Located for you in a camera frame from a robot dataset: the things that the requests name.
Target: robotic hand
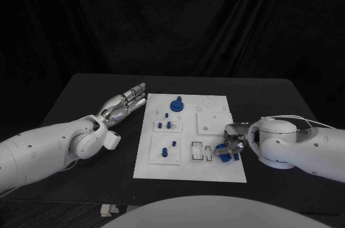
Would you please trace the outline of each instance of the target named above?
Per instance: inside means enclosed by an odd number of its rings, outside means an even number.
[[[298,116],[275,117],[305,120]],[[312,175],[345,182],[345,130],[334,127],[298,130],[291,122],[263,117],[255,124],[227,125],[224,144],[224,148],[213,151],[216,155],[233,155],[252,147],[268,166],[278,169],[296,166]]]
[[[45,179],[103,146],[116,149],[122,137],[109,129],[146,104],[145,89],[142,83],[113,97],[96,116],[27,131],[0,143],[0,191]]]

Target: blue object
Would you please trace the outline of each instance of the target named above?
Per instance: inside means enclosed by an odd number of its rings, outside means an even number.
[[[175,101],[172,101],[171,109],[174,112],[181,112],[184,110],[184,103],[182,103],[181,97],[178,97],[178,99]]]
[[[234,154],[234,159],[236,159],[236,161],[240,160],[239,153]]]
[[[221,143],[216,148],[221,149],[224,147],[226,147],[226,145]],[[223,162],[229,162],[233,159],[230,154],[220,155],[220,157],[221,157]]]
[[[164,156],[164,157],[168,157],[168,149],[167,149],[167,147],[165,147],[164,150],[162,150],[162,156]]]

